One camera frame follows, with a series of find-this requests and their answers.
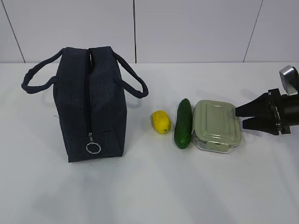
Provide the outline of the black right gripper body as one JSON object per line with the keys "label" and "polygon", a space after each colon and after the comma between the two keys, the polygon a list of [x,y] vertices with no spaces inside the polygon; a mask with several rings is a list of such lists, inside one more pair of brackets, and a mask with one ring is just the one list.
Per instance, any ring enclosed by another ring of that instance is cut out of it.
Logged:
{"label": "black right gripper body", "polygon": [[274,116],[274,122],[278,133],[290,134],[290,126],[286,122],[282,95],[279,89],[268,90],[270,109]]}

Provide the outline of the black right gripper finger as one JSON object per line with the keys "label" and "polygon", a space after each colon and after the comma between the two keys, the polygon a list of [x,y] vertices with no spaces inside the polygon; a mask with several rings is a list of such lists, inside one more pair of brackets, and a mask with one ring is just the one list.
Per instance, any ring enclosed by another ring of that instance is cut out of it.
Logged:
{"label": "black right gripper finger", "polygon": [[237,117],[270,117],[269,94],[263,93],[255,100],[235,109]]}
{"label": "black right gripper finger", "polygon": [[249,118],[242,122],[243,129],[261,131],[272,135],[279,135],[276,123],[262,118]]}

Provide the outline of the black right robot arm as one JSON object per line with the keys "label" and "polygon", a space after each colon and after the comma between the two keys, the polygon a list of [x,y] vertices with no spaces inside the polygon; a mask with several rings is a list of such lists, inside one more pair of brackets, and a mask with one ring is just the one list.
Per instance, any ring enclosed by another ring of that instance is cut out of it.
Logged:
{"label": "black right robot arm", "polygon": [[290,134],[290,127],[299,124],[299,96],[282,95],[279,89],[268,90],[255,100],[237,107],[235,115],[245,118],[243,129],[272,135]]}

